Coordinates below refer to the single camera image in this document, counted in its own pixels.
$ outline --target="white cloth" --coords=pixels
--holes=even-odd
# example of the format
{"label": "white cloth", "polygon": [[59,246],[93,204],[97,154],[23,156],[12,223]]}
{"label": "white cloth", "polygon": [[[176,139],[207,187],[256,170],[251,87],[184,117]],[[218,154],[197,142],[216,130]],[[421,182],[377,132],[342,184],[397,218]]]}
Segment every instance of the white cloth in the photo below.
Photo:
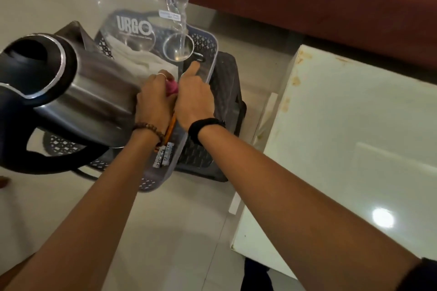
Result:
{"label": "white cloth", "polygon": [[106,37],[106,42],[111,47],[114,60],[137,77],[140,83],[143,83],[150,75],[159,73],[160,70],[166,70],[172,74],[176,81],[179,79],[178,67],[155,54],[148,51],[134,51],[111,35]]}

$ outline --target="stainless steel kettle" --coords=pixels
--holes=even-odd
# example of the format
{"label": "stainless steel kettle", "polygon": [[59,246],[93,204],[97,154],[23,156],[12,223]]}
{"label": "stainless steel kettle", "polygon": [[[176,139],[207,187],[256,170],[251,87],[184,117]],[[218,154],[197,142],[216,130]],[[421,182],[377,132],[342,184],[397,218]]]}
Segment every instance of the stainless steel kettle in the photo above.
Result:
{"label": "stainless steel kettle", "polygon": [[[0,165],[24,173],[67,171],[123,147],[140,84],[104,55],[79,22],[32,34],[0,54]],[[86,147],[48,157],[26,150],[36,127]]]}

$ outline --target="hand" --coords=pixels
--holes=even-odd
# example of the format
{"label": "hand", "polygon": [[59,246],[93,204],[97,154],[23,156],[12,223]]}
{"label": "hand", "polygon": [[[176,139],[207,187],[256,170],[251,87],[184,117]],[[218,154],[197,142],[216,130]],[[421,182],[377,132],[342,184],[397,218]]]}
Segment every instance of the hand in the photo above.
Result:
{"label": "hand", "polygon": [[135,122],[146,122],[154,125],[165,134],[173,114],[177,95],[166,97],[166,78],[174,80],[166,70],[159,72],[163,75],[150,75],[137,94]]}
{"label": "hand", "polygon": [[194,61],[179,80],[176,118],[185,131],[198,120],[214,117],[214,96],[209,84],[196,76],[200,63]]}

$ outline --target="sleeve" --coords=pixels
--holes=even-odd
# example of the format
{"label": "sleeve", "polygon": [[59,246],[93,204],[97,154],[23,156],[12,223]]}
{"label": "sleeve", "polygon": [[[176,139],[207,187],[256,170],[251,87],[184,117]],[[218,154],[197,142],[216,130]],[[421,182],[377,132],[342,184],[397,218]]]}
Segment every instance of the sleeve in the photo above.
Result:
{"label": "sleeve", "polygon": [[402,280],[396,291],[437,290],[437,261],[423,258]]}

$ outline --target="forearm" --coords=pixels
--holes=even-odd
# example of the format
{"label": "forearm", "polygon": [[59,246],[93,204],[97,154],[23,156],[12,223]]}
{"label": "forearm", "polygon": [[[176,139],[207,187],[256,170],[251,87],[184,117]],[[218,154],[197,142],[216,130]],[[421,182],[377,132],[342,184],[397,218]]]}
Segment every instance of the forearm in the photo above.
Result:
{"label": "forearm", "polygon": [[99,290],[158,141],[137,130],[7,290]]}
{"label": "forearm", "polygon": [[394,290],[419,260],[224,128],[199,139],[308,290]]}

